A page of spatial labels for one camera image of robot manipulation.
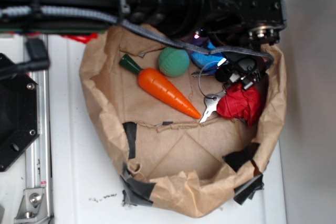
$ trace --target green ball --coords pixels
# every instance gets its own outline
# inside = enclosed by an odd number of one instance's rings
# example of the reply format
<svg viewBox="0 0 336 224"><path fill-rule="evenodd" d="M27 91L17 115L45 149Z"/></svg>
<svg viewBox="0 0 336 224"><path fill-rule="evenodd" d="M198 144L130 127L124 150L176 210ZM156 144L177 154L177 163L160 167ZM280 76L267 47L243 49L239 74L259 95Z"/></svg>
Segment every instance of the green ball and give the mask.
<svg viewBox="0 0 336 224"><path fill-rule="evenodd" d="M183 75L189 67L189 55L183 49L166 47L159 55L159 69L168 77Z"/></svg>

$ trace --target red cloth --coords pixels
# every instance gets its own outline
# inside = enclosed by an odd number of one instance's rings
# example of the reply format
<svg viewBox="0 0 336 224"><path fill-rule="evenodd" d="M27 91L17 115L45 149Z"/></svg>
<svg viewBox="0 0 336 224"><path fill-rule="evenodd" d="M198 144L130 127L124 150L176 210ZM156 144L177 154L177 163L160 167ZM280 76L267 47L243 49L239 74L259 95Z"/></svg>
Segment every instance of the red cloth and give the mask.
<svg viewBox="0 0 336 224"><path fill-rule="evenodd" d="M87 44L88 42L90 42L90 40L97 39L98 34L93 33L91 35L62 35L62 37L68 38L68 39L73 39L75 41Z"/></svg>
<svg viewBox="0 0 336 224"><path fill-rule="evenodd" d="M226 119L240 118L252 126L258 121L262 111L261 96L255 87L248 90L238 83L226 91L217 105L217 113Z"/></svg>

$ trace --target white surface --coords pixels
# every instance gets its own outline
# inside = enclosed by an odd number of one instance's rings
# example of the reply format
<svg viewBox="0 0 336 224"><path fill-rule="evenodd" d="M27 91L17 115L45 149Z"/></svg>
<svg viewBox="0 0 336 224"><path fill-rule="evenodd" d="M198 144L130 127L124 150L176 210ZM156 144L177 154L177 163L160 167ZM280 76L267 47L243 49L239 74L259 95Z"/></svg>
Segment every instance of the white surface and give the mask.
<svg viewBox="0 0 336 224"><path fill-rule="evenodd" d="M20 36L0 38L0 52L13 62L23 61L23 39ZM26 188L25 154L4 173L0 173L0 206L5 208L3 224L14 222Z"/></svg>
<svg viewBox="0 0 336 224"><path fill-rule="evenodd" d="M286 223L278 146L265 172L265 190L256 192L254 199L243 206L231 200L201 219L151 207L122 207L119 175L85 107L78 74L84 45L59 36L50 36L48 42L52 60L50 120L56 224Z"/></svg>
<svg viewBox="0 0 336 224"><path fill-rule="evenodd" d="M335 223L336 0L286 0L288 71L280 138L289 224Z"/></svg>
<svg viewBox="0 0 336 224"><path fill-rule="evenodd" d="M14 63L23 61L23 37L20 35L0 35L0 52L9 57Z"/></svg>

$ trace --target black metal plate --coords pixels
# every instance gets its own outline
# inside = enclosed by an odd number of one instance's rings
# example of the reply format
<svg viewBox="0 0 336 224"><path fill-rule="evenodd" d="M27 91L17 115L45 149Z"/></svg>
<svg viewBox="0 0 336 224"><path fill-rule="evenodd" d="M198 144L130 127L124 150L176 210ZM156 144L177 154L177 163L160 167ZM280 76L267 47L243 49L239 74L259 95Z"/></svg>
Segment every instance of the black metal plate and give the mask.
<svg viewBox="0 0 336 224"><path fill-rule="evenodd" d="M13 64L0 54L0 68ZM26 74L0 80L0 172L6 171L38 137L37 88Z"/></svg>

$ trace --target orange carrot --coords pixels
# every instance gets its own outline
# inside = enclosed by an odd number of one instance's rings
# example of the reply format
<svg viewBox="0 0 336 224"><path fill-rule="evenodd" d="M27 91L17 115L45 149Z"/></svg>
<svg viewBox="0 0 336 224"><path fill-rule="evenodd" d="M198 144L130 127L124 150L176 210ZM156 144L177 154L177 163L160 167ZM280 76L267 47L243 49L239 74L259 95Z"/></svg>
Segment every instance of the orange carrot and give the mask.
<svg viewBox="0 0 336 224"><path fill-rule="evenodd" d="M140 68L129 55L124 55L119 64L138 74L139 86L155 98L193 118L201 118L201 114L190 101L157 70L153 68Z"/></svg>

